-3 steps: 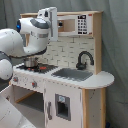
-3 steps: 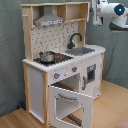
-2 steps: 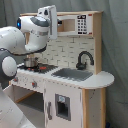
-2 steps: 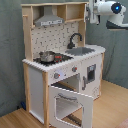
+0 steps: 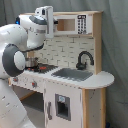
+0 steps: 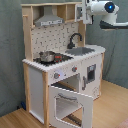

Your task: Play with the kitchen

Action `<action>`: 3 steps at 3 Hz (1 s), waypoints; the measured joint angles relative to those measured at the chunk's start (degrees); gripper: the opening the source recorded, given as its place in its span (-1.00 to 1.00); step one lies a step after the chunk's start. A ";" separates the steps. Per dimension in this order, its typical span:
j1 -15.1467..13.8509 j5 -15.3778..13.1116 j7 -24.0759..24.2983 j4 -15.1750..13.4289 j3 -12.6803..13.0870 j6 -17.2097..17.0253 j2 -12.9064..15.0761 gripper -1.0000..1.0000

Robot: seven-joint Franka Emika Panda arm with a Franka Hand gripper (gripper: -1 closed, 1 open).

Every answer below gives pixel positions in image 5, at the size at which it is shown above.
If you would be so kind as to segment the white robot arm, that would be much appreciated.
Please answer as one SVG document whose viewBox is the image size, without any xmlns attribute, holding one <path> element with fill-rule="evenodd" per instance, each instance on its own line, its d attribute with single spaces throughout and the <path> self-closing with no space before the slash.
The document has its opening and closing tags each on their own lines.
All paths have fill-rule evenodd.
<svg viewBox="0 0 128 128">
<path fill-rule="evenodd" d="M 26 52 L 41 49 L 53 37 L 53 24 L 53 7 L 44 6 L 0 27 L 0 128 L 36 128 L 8 79 L 24 71 Z"/>
</svg>

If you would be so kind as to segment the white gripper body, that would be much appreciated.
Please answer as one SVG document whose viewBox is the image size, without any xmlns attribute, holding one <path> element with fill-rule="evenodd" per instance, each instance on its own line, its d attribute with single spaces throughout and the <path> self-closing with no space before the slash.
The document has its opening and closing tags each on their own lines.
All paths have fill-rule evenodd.
<svg viewBox="0 0 128 128">
<path fill-rule="evenodd" d="M 35 14 L 37 16 L 42 16 L 42 17 L 50 17 L 53 15 L 53 7 L 52 6 L 43 6 L 43 7 L 38 7 L 35 10 Z"/>
</svg>

